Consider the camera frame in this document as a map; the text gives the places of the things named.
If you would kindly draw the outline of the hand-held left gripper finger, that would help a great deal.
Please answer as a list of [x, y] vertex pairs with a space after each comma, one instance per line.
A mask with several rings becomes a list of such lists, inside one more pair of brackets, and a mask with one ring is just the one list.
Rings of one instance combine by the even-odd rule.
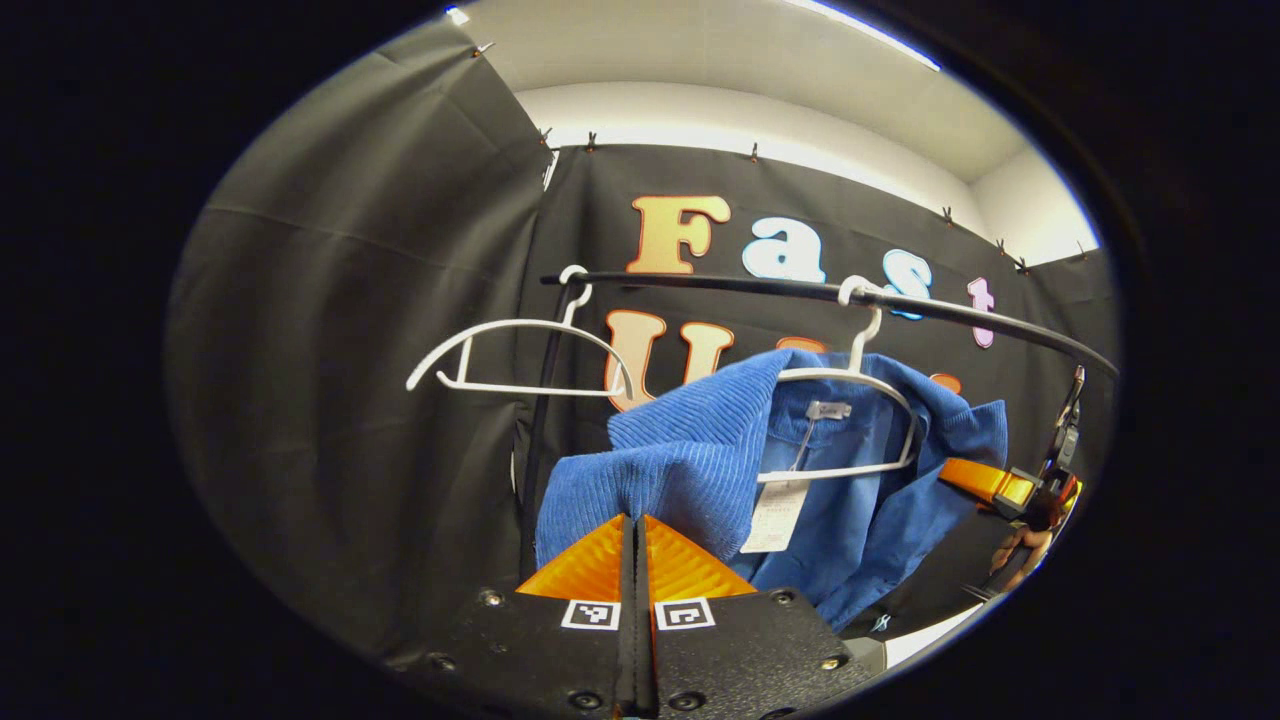
[[452, 591], [425, 628], [385, 659], [390, 674], [461, 719], [622, 719], [641, 711], [641, 589], [637, 528], [600, 527], [608, 543], [576, 587], [534, 592], [506, 578]]
[[637, 524], [637, 629], [653, 719], [815, 719], [881, 673], [799, 591], [751, 588], [654, 518]]

